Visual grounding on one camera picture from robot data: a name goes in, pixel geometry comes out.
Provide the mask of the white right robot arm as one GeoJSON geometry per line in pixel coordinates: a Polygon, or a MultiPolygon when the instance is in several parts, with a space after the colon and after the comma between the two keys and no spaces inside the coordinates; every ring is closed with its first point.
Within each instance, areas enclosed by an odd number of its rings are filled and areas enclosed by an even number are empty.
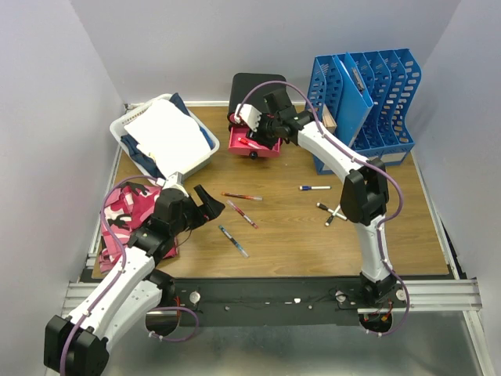
{"type": "Polygon", "coordinates": [[[242,100],[234,119],[266,141],[282,139],[307,150],[342,182],[341,211],[354,224],[362,252],[360,297],[368,306],[379,306],[397,284],[384,228],[388,186],[394,180],[380,159],[363,157],[329,133],[313,106],[297,112],[285,87],[282,83],[265,95],[265,113],[242,100]]]}

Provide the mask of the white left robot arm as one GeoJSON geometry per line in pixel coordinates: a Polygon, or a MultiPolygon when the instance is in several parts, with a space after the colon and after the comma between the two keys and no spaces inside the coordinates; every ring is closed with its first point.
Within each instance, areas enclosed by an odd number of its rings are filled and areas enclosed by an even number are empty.
{"type": "Polygon", "coordinates": [[[183,188],[163,189],[153,213],[136,229],[115,266],[68,316],[54,316],[45,327],[44,365],[61,375],[101,375],[113,347],[151,309],[166,309],[173,290],[156,271],[181,232],[216,219],[225,205],[201,185],[197,204],[183,188]]]}

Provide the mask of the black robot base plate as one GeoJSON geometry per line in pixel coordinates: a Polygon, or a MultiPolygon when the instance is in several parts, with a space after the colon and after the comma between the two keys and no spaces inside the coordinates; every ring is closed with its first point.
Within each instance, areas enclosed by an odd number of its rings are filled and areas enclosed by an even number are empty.
{"type": "Polygon", "coordinates": [[[201,327],[357,326],[364,312],[404,311],[400,289],[368,303],[359,277],[176,278],[169,295],[194,311],[201,327]]]}

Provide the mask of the red capped whiteboard marker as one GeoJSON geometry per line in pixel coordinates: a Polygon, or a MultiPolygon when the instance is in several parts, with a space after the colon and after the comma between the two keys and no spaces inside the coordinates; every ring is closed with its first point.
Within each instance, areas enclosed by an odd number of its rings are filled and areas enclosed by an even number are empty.
{"type": "Polygon", "coordinates": [[[243,145],[247,145],[247,146],[252,147],[252,148],[258,148],[257,145],[253,144],[248,139],[244,139],[244,138],[239,137],[238,141],[240,143],[242,143],[243,145]]]}

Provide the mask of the pink drawer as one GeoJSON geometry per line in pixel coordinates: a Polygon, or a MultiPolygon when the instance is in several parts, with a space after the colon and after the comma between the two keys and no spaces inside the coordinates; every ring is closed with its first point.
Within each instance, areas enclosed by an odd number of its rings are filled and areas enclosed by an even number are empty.
{"type": "Polygon", "coordinates": [[[244,157],[249,157],[250,159],[257,158],[273,158],[278,157],[280,155],[280,147],[278,143],[272,147],[265,147],[254,143],[246,137],[249,128],[244,128],[243,126],[232,126],[229,131],[229,145],[228,151],[231,154],[236,154],[244,157]],[[258,148],[252,148],[247,145],[243,145],[238,141],[238,138],[248,139],[253,144],[257,145],[258,148]]]}

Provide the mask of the blue file folder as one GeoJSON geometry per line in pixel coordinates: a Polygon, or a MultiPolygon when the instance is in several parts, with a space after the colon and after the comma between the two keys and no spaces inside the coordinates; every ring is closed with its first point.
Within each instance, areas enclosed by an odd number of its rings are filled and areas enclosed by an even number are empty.
{"type": "Polygon", "coordinates": [[[333,58],[341,74],[341,93],[335,120],[336,137],[351,147],[373,108],[373,100],[366,84],[366,76],[360,71],[352,54],[335,55],[333,58]]]}

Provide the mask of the orange cover paperback book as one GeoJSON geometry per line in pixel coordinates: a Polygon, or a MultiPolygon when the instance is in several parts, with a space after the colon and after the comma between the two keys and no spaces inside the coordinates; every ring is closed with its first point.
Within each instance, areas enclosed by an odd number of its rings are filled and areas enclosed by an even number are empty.
{"type": "Polygon", "coordinates": [[[333,115],[330,113],[327,106],[323,107],[322,120],[323,120],[323,125],[328,130],[328,132],[335,133],[337,128],[337,123],[334,120],[333,115]]]}

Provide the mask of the blue capped whiteboard marker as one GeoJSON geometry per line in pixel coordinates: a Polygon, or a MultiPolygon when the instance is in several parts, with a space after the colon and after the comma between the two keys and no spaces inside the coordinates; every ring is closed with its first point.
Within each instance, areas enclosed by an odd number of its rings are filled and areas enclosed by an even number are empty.
{"type": "Polygon", "coordinates": [[[299,186],[299,190],[301,191],[309,191],[309,190],[331,190],[331,186],[299,186]]]}

